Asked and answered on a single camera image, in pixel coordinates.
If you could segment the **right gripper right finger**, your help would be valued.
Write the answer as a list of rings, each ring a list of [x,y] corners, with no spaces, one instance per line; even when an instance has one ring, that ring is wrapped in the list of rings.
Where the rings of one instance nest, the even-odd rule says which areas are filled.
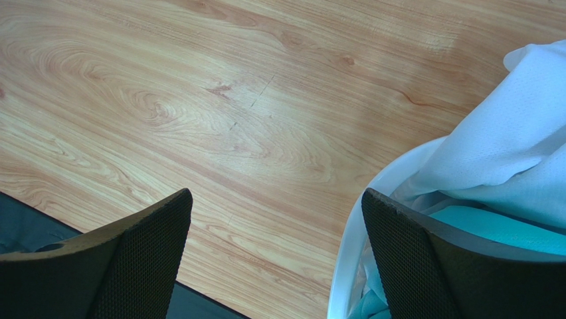
[[[393,318],[565,317],[565,257],[473,235],[370,188],[361,210]]]

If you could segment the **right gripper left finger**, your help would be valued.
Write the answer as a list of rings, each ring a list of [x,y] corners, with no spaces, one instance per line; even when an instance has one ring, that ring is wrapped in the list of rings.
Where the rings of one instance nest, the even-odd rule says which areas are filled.
[[[165,318],[192,206],[181,189],[93,231],[1,255],[1,317]]]

